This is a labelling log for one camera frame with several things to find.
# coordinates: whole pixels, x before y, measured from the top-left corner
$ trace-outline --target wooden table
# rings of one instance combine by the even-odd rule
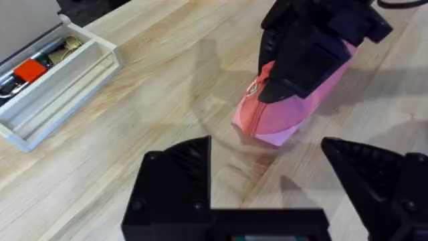
[[[144,153],[206,134],[214,207],[323,207],[334,240],[364,240],[320,140],[427,152],[428,8],[381,11],[393,34],[366,42],[316,113],[273,150],[231,126],[272,3],[134,0],[90,24],[120,46],[126,67],[30,154],[0,140],[0,240],[123,240]]]

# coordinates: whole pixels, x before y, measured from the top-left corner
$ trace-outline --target white tray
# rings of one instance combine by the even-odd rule
[[[58,128],[122,67],[117,46],[74,25],[65,16],[61,19],[61,26],[0,66],[0,73],[13,68],[61,35],[73,35],[84,42],[0,107],[0,135],[26,152]]]

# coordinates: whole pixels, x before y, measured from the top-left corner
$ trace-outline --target black cable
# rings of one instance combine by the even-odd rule
[[[414,7],[420,7],[428,3],[428,0],[410,1],[406,3],[388,3],[383,0],[377,0],[377,5],[384,9],[410,9]]]

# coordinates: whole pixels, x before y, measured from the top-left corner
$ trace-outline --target wood grain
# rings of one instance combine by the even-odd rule
[[[144,153],[206,134],[214,207],[321,206],[333,239],[364,240],[320,140],[426,152],[428,9],[382,11],[393,34],[364,43],[334,92],[275,150],[231,126],[272,3],[134,0],[90,24],[120,46],[125,68],[33,152],[0,140],[0,240],[123,240]]]

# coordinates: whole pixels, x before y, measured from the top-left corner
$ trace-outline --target pink bag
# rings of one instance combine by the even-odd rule
[[[347,44],[347,47],[350,54],[355,55],[356,48],[350,44]],[[257,98],[265,86],[265,80],[269,77],[273,65],[274,61],[264,65],[261,74],[249,86],[235,111],[233,124],[250,137],[279,147],[299,128],[302,121],[314,112],[339,82],[348,68],[349,61],[337,69],[305,99],[294,95],[275,103],[266,104]]]

